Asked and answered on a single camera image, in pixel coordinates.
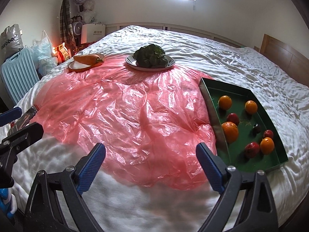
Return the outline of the orange rimmed oval dish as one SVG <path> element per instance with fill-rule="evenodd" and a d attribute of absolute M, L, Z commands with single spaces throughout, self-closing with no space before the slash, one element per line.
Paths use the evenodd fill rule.
<path fill-rule="evenodd" d="M 95 68 L 95 67 L 100 66 L 100 65 L 103 63 L 103 61 L 100 62 L 100 63 L 97 63 L 97 64 L 95 64 L 95 65 L 93 65 L 93 66 L 88 66 L 88 65 L 86 65 L 86 64 L 81 64 L 81 63 L 76 62 L 75 60 L 73 60 L 73 61 L 68 65 L 68 70 L 69 70 L 69 72 L 76 72 L 76 73 L 84 72 L 84 71 L 87 71 L 87 70 L 89 70 L 89 69 L 91 69 L 91 68 Z"/>

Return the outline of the white cardboard box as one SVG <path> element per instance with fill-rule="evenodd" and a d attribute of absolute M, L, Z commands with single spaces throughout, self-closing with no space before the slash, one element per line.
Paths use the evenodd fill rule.
<path fill-rule="evenodd" d="M 81 44 L 94 43 L 105 36 L 103 24 L 84 24 L 81 31 Z"/>

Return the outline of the small dark red apple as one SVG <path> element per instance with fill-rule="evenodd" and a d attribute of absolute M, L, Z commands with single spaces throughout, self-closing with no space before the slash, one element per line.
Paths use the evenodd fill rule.
<path fill-rule="evenodd" d="M 266 130 L 266 131 L 264 131 L 264 133 L 263 133 L 263 138 L 270 138 L 270 139 L 273 139 L 273 137 L 274 137 L 274 133 L 273 133 L 273 131 L 272 130 Z"/>

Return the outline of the dark purple plum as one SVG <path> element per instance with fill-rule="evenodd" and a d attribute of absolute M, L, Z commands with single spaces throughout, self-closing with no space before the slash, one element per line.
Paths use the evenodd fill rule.
<path fill-rule="evenodd" d="M 261 132 L 261 126 L 258 123 L 254 124 L 252 128 L 252 133 L 256 135 L 259 134 L 260 132 Z"/>

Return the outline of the light blue suitcase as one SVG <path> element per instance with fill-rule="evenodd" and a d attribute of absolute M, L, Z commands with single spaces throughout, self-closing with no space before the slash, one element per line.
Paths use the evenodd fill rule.
<path fill-rule="evenodd" d="M 1 65 L 1 79 L 16 105 L 39 81 L 29 48 L 23 48 Z"/>

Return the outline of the textured mandarin orange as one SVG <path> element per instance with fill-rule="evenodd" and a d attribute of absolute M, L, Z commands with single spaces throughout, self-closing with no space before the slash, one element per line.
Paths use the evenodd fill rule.
<path fill-rule="evenodd" d="M 238 127 L 233 122 L 222 123 L 222 130 L 224 132 L 227 143 L 234 143 L 238 139 Z"/>

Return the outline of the carrot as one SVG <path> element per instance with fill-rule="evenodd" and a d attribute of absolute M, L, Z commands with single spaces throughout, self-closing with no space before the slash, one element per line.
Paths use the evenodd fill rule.
<path fill-rule="evenodd" d="M 79 62 L 81 64 L 86 64 L 88 66 L 93 66 L 97 63 L 100 63 L 104 60 L 103 55 L 98 54 L 90 54 L 90 55 L 75 55 L 73 59 L 76 62 Z"/>

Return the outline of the smooth orange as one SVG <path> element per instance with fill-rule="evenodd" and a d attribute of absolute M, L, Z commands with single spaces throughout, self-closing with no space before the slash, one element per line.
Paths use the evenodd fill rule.
<path fill-rule="evenodd" d="M 272 153 L 274 150 L 274 141 L 269 138 L 263 138 L 263 140 L 260 143 L 260 151 L 264 154 L 264 155 L 269 155 L 270 153 Z"/>

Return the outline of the plaid scarf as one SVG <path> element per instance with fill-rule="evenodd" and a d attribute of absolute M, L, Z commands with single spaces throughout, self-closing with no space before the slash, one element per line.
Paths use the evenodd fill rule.
<path fill-rule="evenodd" d="M 60 9 L 60 41 L 72 53 L 76 48 L 76 42 L 73 35 L 72 20 L 70 14 L 70 0 L 62 0 Z"/>

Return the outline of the green leafy bok choy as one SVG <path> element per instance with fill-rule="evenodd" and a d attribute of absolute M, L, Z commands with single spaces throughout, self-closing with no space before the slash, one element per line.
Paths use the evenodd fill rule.
<path fill-rule="evenodd" d="M 168 65 L 165 51 L 156 44 L 149 44 L 135 51 L 137 66 L 142 68 L 165 68 Z"/>

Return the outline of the translucent blue plastic bag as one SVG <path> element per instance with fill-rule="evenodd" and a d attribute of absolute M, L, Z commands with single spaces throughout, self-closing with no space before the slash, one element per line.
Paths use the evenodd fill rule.
<path fill-rule="evenodd" d="M 52 42 L 45 30 L 42 31 L 40 40 L 33 40 L 31 56 L 40 78 L 49 74 L 58 65 Z"/>

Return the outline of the small grey fan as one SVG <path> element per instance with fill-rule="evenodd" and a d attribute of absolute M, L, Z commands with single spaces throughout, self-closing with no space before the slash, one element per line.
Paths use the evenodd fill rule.
<path fill-rule="evenodd" d="M 82 33 L 83 23 L 81 21 L 75 21 L 72 23 L 72 31 L 75 36 L 79 36 Z"/>

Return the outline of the orange in green tray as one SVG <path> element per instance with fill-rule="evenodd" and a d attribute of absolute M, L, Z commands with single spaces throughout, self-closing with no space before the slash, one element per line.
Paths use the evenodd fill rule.
<path fill-rule="evenodd" d="M 218 100 L 218 107 L 227 111 L 232 107 L 232 99 L 228 95 L 223 95 Z"/>

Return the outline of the green rectangular tray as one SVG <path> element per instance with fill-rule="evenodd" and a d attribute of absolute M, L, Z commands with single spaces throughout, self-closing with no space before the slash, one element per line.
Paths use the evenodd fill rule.
<path fill-rule="evenodd" d="M 245 172 L 255 172 L 261 169 L 268 173 L 288 162 L 288 155 L 271 118 L 252 91 L 208 78 L 201 78 L 199 88 L 215 134 L 217 155 L 227 165 L 234 165 L 237 169 Z M 228 95 L 233 102 L 232 107 L 227 111 L 218 107 L 218 100 L 223 95 Z M 248 114 L 244 109 L 245 103 L 249 100 L 256 102 L 258 106 L 257 112 L 253 115 Z M 222 130 L 222 123 L 226 122 L 230 113 L 236 113 L 240 120 L 238 139 L 231 144 L 227 143 Z M 256 123 L 261 126 L 261 132 L 255 135 L 252 133 L 252 128 Z M 259 152 L 254 158 L 248 158 L 244 153 L 246 145 L 251 142 L 260 143 L 264 131 L 268 129 L 274 133 L 273 152 L 269 155 Z"/>

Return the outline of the white plate with dark rim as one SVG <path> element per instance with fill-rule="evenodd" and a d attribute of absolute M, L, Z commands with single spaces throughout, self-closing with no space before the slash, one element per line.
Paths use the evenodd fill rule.
<path fill-rule="evenodd" d="M 168 60 L 168 64 L 166 67 L 164 68 L 143 68 L 143 67 L 138 67 L 137 66 L 137 61 L 135 60 L 133 55 L 129 55 L 126 57 L 125 61 L 126 63 L 133 69 L 138 70 L 138 71 L 144 71 L 144 72 L 161 72 L 161 71 L 165 71 L 165 70 L 169 70 L 171 68 L 173 68 L 173 66 L 175 65 L 175 60 L 170 57 L 170 56 L 166 56 L 167 60 Z"/>

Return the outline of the grey printed bag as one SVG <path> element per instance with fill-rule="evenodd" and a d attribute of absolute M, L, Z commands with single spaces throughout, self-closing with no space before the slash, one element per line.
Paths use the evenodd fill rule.
<path fill-rule="evenodd" d="M 4 60 L 10 58 L 23 48 L 19 24 L 6 27 L 1 33 L 1 52 Z"/>

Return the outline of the large red apple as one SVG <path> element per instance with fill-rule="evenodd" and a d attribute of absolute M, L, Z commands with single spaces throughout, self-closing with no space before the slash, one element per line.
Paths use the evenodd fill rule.
<path fill-rule="evenodd" d="M 257 142 L 251 142 L 244 148 L 245 155 L 252 159 L 260 152 L 260 146 Z"/>

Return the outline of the wooden headboard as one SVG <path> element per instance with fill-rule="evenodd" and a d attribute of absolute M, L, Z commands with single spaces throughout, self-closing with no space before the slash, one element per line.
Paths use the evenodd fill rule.
<path fill-rule="evenodd" d="M 309 83 L 308 59 L 288 44 L 264 34 L 259 53 L 303 85 Z"/>

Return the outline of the pink plastic sheet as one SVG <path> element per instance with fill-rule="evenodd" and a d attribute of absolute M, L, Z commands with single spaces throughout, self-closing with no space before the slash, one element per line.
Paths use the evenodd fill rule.
<path fill-rule="evenodd" d="M 35 96 L 35 121 L 58 141 L 85 152 L 106 147 L 103 168 L 119 182 L 190 190 L 206 176 L 195 148 L 215 151 L 215 135 L 199 89 L 203 72 L 174 66 L 141 72 L 112 55 L 82 73 L 64 70 Z"/>

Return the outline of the red and yellow package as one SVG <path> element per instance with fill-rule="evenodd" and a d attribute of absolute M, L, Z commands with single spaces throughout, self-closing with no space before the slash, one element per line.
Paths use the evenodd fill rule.
<path fill-rule="evenodd" d="M 58 64 L 62 64 L 63 62 L 71 58 L 70 52 L 66 48 L 65 43 L 62 43 L 56 47 L 53 47 L 52 51 L 53 51 L 53 55 L 57 58 Z"/>

